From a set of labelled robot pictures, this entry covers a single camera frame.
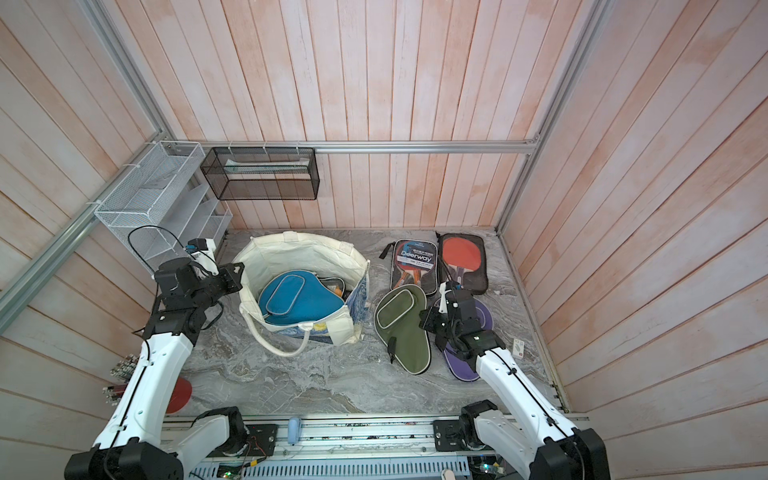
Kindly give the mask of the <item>purple paddle cover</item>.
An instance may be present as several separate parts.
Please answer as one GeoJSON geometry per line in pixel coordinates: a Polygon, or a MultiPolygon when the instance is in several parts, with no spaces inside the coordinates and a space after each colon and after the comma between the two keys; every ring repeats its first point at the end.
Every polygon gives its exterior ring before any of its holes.
{"type": "MultiPolygon", "coordinates": [[[[476,316],[483,330],[492,330],[494,322],[488,307],[479,299],[475,300],[476,316]]],[[[443,351],[447,366],[452,375],[462,382],[475,382],[480,376],[471,368],[470,364],[456,356],[452,346],[447,343],[443,351]]]]}

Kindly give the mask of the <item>cream canvas tote bag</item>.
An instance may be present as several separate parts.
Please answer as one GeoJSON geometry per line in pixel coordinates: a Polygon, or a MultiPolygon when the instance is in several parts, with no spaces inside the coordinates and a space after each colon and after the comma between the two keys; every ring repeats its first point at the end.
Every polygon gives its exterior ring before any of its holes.
{"type": "Polygon", "coordinates": [[[361,339],[370,261],[352,244],[285,231],[251,238],[234,261],[245,265],[239,312],[255,340],[270,353],[294,357],[311,340],[340,346],[361,339]],[[294,270],[314,273],[327,289],[344,300],[344,306],[317,322],[287,327],[267,324],[258,306],[259,296],[275,277],[294,270]]]}

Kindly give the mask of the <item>green paddle cover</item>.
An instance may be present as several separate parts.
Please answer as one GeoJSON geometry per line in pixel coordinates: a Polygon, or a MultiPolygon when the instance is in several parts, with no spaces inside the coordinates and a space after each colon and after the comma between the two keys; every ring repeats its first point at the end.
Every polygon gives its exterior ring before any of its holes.
{"type": "Polygon", "coordinates": [[[375,330],[386,346],[389,361],[397,362],[411,375],[424,373],[431,364],[428,334],[420,327],[420,313],[426,309],[424,291],[407,284],[388,292],[374,314],[375,330]]]}

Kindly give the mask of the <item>red paddle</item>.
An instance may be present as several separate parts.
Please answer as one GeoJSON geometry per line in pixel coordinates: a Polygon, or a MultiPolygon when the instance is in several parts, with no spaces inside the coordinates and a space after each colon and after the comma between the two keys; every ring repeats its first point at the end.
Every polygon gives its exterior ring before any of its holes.
{"type": "Polygon", "coordinates": [[[477,235],[446,233],[438,237],[440,280],[452,280],[473,295],[488,290],[484,240],[477,235]]]}

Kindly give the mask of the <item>Deerway paddle set clear case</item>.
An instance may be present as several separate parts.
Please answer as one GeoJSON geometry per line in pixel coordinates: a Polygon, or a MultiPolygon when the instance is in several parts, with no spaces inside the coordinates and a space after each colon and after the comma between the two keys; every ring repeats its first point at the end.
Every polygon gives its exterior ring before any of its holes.
{"type": "Polygon", "coordinates": [[[387,244],[379,258],[391,260],[391,289],[416,285],[427,296],[437,292],[439,275],[436,244],[423,240],[400,239],[387,244]]]}

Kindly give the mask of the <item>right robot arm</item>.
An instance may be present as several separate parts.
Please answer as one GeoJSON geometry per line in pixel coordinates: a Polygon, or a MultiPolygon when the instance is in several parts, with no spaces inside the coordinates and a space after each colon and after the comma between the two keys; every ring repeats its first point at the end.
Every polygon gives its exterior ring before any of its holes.
{"type": "Polygon", "coordinates": [[[480,326],[473,295],[449,281],[440,285],[439,307],[421,312],[420,327],[449,347],[485,381],[509,410],[507,420],[489,400],[462,408],[462,443],[488,447],[524,479],[609,479],[606,445],[591,428],[580,429],[523,373],[492,330],[480,326]]]}

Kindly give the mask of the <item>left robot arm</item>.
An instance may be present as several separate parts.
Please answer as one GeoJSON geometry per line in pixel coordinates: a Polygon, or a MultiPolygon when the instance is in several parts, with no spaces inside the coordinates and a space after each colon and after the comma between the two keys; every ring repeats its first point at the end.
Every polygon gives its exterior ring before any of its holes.
{"type": "Polygon", "coordinates": [[[168,448],[161,431],[179,374],[204,329],[206,311],[242,288],[241,262],[211,273],[190,258],[174,258],[155,272],[159,292],[142,331],[135,371],[114,415],[93,446],[73,455],[67,479],[183,479],[210,453],[239,456],[248,429],[236,407],[209,410],[168,448]]]}

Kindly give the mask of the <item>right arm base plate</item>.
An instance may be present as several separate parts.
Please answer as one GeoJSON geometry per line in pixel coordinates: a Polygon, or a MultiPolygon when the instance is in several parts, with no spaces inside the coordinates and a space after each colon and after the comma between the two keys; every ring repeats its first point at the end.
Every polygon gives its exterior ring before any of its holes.
{"type": "Polygon", "coordinates": [[[438,452],[469,452],[473,455],[494,451],[495,446],[509,447],[520,433],[510,422],[484,417],[435,420],[432,427],[438,452]]]}

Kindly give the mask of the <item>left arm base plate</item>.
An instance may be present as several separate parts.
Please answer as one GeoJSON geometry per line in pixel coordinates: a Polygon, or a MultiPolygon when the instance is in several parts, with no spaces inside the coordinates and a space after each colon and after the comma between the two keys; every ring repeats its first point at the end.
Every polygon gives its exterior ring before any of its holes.
{"type": "Polygon", "coordinates": [[[225,452],[221,448],[214,449],[207,458],[242,456],[270,457],[274,454],[278,437],[278,425],[275,423],[245,423],[245,443],[234,452],[225,452]]]}

